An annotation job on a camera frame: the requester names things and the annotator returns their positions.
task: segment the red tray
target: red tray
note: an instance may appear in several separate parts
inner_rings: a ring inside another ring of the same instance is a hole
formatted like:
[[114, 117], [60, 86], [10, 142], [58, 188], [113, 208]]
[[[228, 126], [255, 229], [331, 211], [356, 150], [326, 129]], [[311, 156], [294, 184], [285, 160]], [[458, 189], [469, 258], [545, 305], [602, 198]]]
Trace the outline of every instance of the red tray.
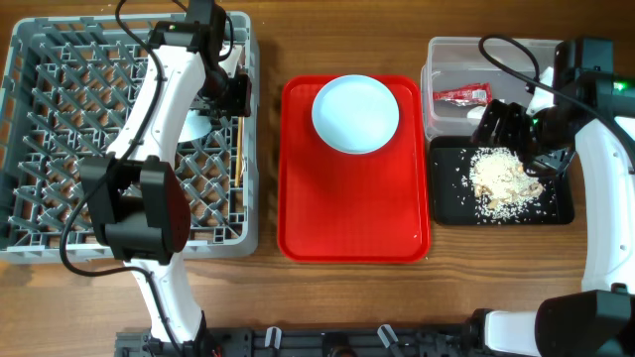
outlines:
[[312, 263], [412, 263], [430, 249], [422, 107], [419, 87], [377, 75], [399, 105], [399, 126], [381, 149], [348, 155], [313, 126], [319, 90], [335, 75], [306, 75], [282, 99], [278, 245]]

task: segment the white crumbs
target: white crumbs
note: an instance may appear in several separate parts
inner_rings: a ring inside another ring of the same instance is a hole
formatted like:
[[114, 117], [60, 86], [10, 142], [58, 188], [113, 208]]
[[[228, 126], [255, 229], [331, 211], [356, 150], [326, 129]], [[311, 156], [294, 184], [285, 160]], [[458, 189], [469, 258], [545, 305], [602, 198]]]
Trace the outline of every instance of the white crumbs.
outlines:
[[[506, 148], [478, 149], [470, 161], [469, 181], [477, 216], [494, 219], [516, 218], [545, 190], [537, 178], [525, 174], [523, 165]], [[466, 177], [461, 184], [466, 186]]]

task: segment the cable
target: cable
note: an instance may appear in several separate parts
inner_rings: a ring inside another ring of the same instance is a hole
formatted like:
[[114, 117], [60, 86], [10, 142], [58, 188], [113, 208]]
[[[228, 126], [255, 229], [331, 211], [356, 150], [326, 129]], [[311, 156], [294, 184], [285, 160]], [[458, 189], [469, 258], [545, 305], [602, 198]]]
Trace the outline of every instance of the cable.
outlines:
[[164, 82], [164, 73], [163, 73], [163, 68], [161, 66], [161, 62], [159, 61], [159, 58], [157, 57], [155, 52], [152, 50], [152, 48], [150, 48], [146, 43], [144, 43], [141, 39], [139, 39], [139, 37], [133, 34], [132, 31], [130, 31], [130, 29], [121, 21], [121, 17], [120, 17], [121, 8], [123, 4], [125, 3], [126, 3], [126, 0], [120, 0], [119, 4], [117, 4], [117, 8], [115, 9], [115, 19], [119, 27], [121, 27], [121, 29], [128, 36], [130, 36], [130, 38], [132, 38], [137, 44], [139, 44], [139, 46], [143, 50], [145, 50], [148, 53], [148, 56], [152, 59], [153, 63], [155, 64], [155, 67], [157, 68], [157, 78], [156, 78], [157, 86], [155, 88], [155, 92], [153, 94], [150, 105], [148, 106], [148, 111], [146, 112], [146, 115], [144, 116], [143, 121], [141, 122], [141, 125], [139, 126], [139, 130], [137, 131], [137, 133], [135, 134], [135, 136], [130, 142], [130, 147], [126, 150], [126, 152], [119, 159], [119, 161], [115, 163], [115, 165], [113, 165], [112, 168], [107, 170], [104, 176], [97, 181], [95, 187], [84, 195], [84, 197], [79, 201], [77, 206], [70, 213], [70, 216], [66, 219], [66, 223], [64, 225], [64, 228], [62, 231], [62, 237], [60, 240], [60, 257], [62, 259], [63, 265], [69, 271], [83, 277], [96, 278], [96, 277], [104, 277], [104, 276], [124, 273], [124, 272], [136, 272], [143, 275], [146, 279], [146, 282], [150, 286], [150, 291], [152, 293], [154, 303], [157, 306], [159, 318], [161, 319], [163, 326], [166, 329], [166, 333], [168, 334], [168, 337], [170, 338], [170, 342], [172, 343], [173, 348], [175, 349], [177, 354], [182, 355], [181, 348], [179, 348], [179, 344], [177, 343], [174, 333], [168, 325], [168, 319], [166, 317], [165, 311], [161, 304], [161, 300], [159, 299], [159, 293], [157, 291], [157, 287], [154, 281], [152, 280], [152, 273], [138, 267], [122, 267], [122, 268], [110, 269], [110, 270], [99, 271], [99, 272], [84, 271], [82, 269], [75, 267], [70, 262], [70, 260], [68, 259], [67, 251], [66, 251], [66, 243], [68, 239], [68, 234], [70, 233], [70, 230], [72, 229], [73, 222], [79, 216], [81, 209], [96, 194], [97, 190], [117, 173], [117, 171], [125, 164], [128, 158], [130, 158], [132, 153], [134, 153], [134, 151], [137, 149], [141, 141], [141, 138], [143, 137], [146, 131], [146, 128], [150, 122], [150, 119], [152, 118], [152, 115], [155, 111], [159, 98], [161, 97], [161, 90], [162, 90], [163, 82]]
[[[478, 50], [480, 51], [480, 53], [487, 59], [489, 60], [492, 64], [494, 64], [495, 66], [497, 66], [498, 68], [500, 68], [502, 71], [504, 71], [507, 74], [510, 74], [528, 84], [537, 86], [545, 91], [548, 91], [552, 94], [554, 94], [556, 97], [560, 98], [560, 99], [564, 99], [574, 105], [576, 105], [577, 107], [579, 107], [580, 109], [584, 110], [585, 112], [587, 112], [588, 114], [590, 114], [593, 118], [597, 118], [606, 128], [608, 128], [608, 130], [611, 131], [611, 133], [613, 133], [613, 135], [615, 135], [615, 137], [617, 138], [617, 140], [619, 141], [619, 143], [622, 145], [622, 147], [624, 147], [624, 151], [626, 151], [626, 155], [628, 156], [628, 159], [631, 162], [631, 165], [635, 165], [635, 146], [633, 145], [633, 142], [630, 139], [630, 136], [628, 135], [628, 133], [626, 133], [626, 131], [624, 131], [624, 129], [622, 129], [622, 127], [620, 127], [619, 125], [617, 125], [615, 123], [614, 120], [609, 120], [606, 117], [604, 117], [603, 115], [601, 115], [599, 112], [597, 112], [595, 109], [593, 109], [592, 107], [586, 105], [585, 103], [571, 97], [568, 96], [562, 92], [560, 92], [559, 90], [553, 89], [550, 86], [541, 83], [539, 80], [537, 79], [532, 79], [530, 77], [528, 77], [527, 75], [520, 73], [510, 67], [508, 67], [507, 65], [501, 63], [500, 61], [498, 61], [497, 59], [495, 59], [494, 57], [492, 57], [486, 50], [485, 50], [485, 41], [489, 40], [489, 39], [498, 39], [498, 40], [502, 40], [505, 42], [508, 42], [514, 46], [516, 46], [518, 49], [520, 49], [521, 51], [523, 51], [525, 54], [530, 54], [531, 52], [529, 52], [529, 50], [527, 50], [527, 48], [525, 48], [523, 45], [521, 45], [520, 43], [518, 43], [517, 41], [515, 41], [514, 39], [511, 39], [505, 35], [488, 35], [485, 36], [483, 38], [480, 39], [480, 41], [478, 42]], [[532, 61], [535, 60], [535, 58], [533, 57], [533, 55], [528, 55], [530, 56], [530, 59], [532, 59]]]
[[231, 55], [231, 51], [234, 49], [234, 24], [231, 22], [231, 16], [227, 16], [227, 21], [229, 22], [229, 52], [224, 56], [218, 57], [218, 61], [224, 61], [229, 59], [229, 55]]
[[173, 3], [179, 5], [180, 8], [183, 9], [183, 11], [187, 12], [188, 11], [188, 7], [186, 5], [184, 5], [181, 1], [179, 0], [172, 0]]

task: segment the wood surface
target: wood surface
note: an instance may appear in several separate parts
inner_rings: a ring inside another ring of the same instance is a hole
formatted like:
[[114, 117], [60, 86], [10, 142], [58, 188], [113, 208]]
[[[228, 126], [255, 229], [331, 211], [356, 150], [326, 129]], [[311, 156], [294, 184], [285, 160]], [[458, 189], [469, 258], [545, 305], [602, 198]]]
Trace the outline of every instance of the wood surface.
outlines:
[[[308, 73], [399, 73], [420, 82], [435, 36], [594, 35], [615, 41], [617, 71], [635, 75], [633, 1], [233, 1], [253, 21], [262, 54], [258, 118], [260, 243], [253, 256], [189, 261], [210, 326], [377, 326], [458, 322], [479, 307], [536, 309], [579, 291], [586, 256], [583, 178], [571, 169], [575, 221], [566, 226], [441, 227], [412, 265], [302, 265], [276, 244], [279, 108], [283, 85]], [[115, 0], [0, 1], [0, 59], [25, 17], [110, 15]], [[124, 13], [177, 12], [130, 1]], [[94, 262], [85, 269], [116, 263]], [[112, 356], [115, 332], [148, 327], [132, 276], [90, 280], [62, 265], [0, 263], [0, 356]]]

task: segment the black tray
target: black tray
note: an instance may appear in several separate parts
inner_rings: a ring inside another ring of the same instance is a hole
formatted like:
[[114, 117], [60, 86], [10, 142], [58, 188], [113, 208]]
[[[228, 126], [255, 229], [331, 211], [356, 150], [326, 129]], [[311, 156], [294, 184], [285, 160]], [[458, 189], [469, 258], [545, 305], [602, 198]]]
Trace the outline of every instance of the black tray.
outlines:
[[436, 137], [430, 142], [428, 172], [432, 193], [431, 209], [436, 222], [452, 225], [487, 225], [499, 222], [569, 224], [573, 221], [572, 192], [567, 175], [563, 178], [541, 178], [540, 183], [545, 186], [546, 191], [538, 199], [540, 206], [530, 204], [527, 211], [519, 214], [517, 218], [497, 219], [492, 222], [490, 218], [477, 217], [476, 197], [471, 184], [468, 187], [461, 185], [463, 176], [469, 178], [469, 160], [476, 149], [478, 146], [471, 144], [469, 137], [464, 136]]

